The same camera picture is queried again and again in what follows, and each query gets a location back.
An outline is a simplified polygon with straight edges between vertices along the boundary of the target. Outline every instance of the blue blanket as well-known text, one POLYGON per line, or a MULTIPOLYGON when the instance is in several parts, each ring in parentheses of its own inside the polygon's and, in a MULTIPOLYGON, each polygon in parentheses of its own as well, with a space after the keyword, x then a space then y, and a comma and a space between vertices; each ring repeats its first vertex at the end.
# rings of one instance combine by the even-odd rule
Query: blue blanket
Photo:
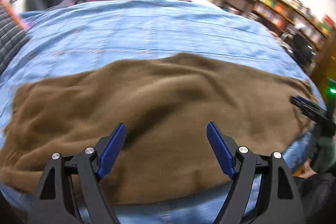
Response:
MULTIPOLYGON (((308 76, 258 22, 211 7, 177 0, 128 0, 83 3, 50 12, 22 15, 31 40, 0 76, 0 147, 11 118, 18 86, 79 73, 125 58, 163 58, 193 52, 278 75, 310 81, 308 76)), ((284 153, 290 168, 302 163, 310 139, 306 134, 284 153)), ((229 184, 174 202, 153 206, 117 207, 121 223, 212 223, 229 184)), ((14 206, 28 210, 30 196, 0 184, 14 206)), ((258 178, 247 210, 253 208, 258 178)))

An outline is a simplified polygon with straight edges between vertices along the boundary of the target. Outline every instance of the blue gripper pad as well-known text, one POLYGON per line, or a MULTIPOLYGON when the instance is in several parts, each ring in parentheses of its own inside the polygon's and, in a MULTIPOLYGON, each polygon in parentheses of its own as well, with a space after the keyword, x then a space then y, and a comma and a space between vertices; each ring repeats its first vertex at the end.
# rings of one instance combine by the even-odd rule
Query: blue gripper pad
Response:
POLYGON ((116 161, 125 140, 126 127, 121 124, 100 156, 100 165, 97 172, 99 180, 102 180, 106 175, 111 173, 114 162, 116 161))
POLYGON ((233 156, 211 122, 208 123, 207 126, 207 138, 223 173, 233 180, 236 176, 236 171, 233 166, 233 156))

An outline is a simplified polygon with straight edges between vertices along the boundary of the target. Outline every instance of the bed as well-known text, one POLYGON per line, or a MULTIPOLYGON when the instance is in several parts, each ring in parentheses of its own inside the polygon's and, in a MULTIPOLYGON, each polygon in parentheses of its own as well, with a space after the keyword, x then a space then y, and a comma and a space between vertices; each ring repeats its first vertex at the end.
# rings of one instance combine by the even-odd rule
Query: bed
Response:
MULTIPOLYGON (((26 12, 31 37, 0 76, 0 147, 11 118, 18 86, 46 77, 79 73, 119 59, 163 58, 192 52, 251 66, 278 75, 310 81, 295 61, 258 22, 204 4, 178 0, 95 1, 48 12, 26 12)), ((283 154, 291 170, 306 159, 311 134, 283 154)), ((256 202, 256 177, 246 211, 256 202)), ((212 223, 230 184, 194 196, 150 206, 118 206, 121 223, 212 223)), ((30 196, 0 184, 16 208, 29 210, 30 196)), ((89 221, 86 209, 81 215, 89 221)))

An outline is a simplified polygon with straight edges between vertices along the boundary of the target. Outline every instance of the brown cloth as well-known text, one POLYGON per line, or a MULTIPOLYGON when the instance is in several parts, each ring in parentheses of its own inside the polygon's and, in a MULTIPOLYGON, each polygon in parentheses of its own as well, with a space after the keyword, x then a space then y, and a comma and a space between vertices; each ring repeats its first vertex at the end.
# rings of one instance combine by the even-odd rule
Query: brown cloth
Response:
POLYGON ((187 196, 228 180, 207 141, 208 122, 255 153, 283 151, 309 126, 290 95, 312 99, 312 90, 300 80, 186 53, 26 84, 5 128, 0 180, 30 193, 54 152, 79 153, 123 122, 126 143, 102 180, 109 202, 187 196))

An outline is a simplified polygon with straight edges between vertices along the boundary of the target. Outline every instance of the silver screw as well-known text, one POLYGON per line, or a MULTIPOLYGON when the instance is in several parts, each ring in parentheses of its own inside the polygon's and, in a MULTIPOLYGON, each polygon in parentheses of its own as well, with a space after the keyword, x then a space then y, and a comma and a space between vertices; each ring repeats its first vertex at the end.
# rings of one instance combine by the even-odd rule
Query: silver screw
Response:
POLYGON ((245 146, 241 146, 241 147, 239 147, 239 151, 241 152, 241 153, 247 153, 249 150, 247 149, 247 147, 245 147, 245 146))
POLYGON ((88 147, 87 149, 85 149, 85 154, 92 154, 95 151, 95 149, 93 147, 88 147))
POLYGON ((57 160, 59 157, 60 157, 59 153, 53 153, 53 155, 51 156, 53 160, 57 160))
POLYGON ((274 152, 273 156, 274 158, 277 158, 277 159, 281 158, 281 154, 279 152, 274 152))

